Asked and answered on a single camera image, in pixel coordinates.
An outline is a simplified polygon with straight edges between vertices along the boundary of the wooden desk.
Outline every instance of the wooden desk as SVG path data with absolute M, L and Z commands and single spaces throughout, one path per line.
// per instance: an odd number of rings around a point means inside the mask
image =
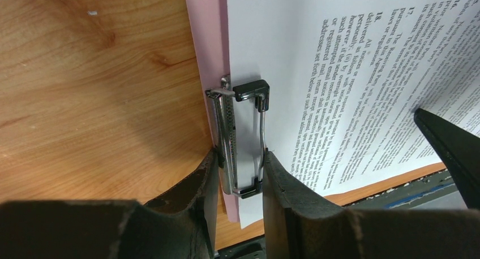
M 211 139 L 185 0 L 0 3 L 0 201 L 146 202 L 197 167 Z M 219 205 L 217 249 L 262 233 Z

